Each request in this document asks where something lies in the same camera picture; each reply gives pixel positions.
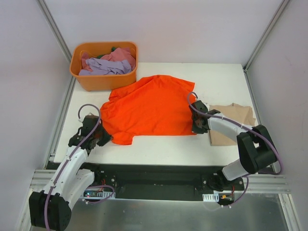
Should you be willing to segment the orange t shirt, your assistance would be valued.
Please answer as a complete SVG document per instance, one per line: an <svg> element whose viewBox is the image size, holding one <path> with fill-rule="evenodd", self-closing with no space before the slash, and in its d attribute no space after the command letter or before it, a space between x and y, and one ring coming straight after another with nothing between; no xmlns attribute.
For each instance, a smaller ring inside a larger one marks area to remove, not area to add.
<svg viewBox="0 0 308 231"><path fill-rule="evenodd" d="M101 106L103 127L112 142L131 145L136 136L192 135L189 102L195 83L167 75L143 77L112 90Z"/></svg>

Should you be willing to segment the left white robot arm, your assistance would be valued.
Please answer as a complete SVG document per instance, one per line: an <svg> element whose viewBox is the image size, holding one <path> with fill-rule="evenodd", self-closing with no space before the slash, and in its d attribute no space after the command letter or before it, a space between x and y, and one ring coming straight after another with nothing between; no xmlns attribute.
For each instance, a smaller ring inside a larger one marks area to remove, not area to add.
<svg viewBox="0 0 308 231"><path fill-rule="evenodd" d="M96 146L104 146L110 140L111 135L98 116L84 117L55 174L40 192L32 192L29 197L32 226L56 231L67 228L73 207L84 191L103 184L99 168L88 167L86 160Z"/></svg>

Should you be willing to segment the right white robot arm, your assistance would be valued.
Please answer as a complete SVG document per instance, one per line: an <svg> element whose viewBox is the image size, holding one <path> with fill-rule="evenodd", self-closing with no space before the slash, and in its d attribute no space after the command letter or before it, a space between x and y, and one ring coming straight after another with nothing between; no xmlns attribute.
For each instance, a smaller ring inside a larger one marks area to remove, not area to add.
<svg viewBox="0 0 308 231"><path fill-rule="evenodd" d="M241 124L218 110L209 111L200 100L189 103L189 107L193 133L216 131L237 144L239 158L213 174L207 180L209 186L217 185L220 189L227 190L234 184L234 180L256 174L279 161L277 149L265 126Z"/></svg>

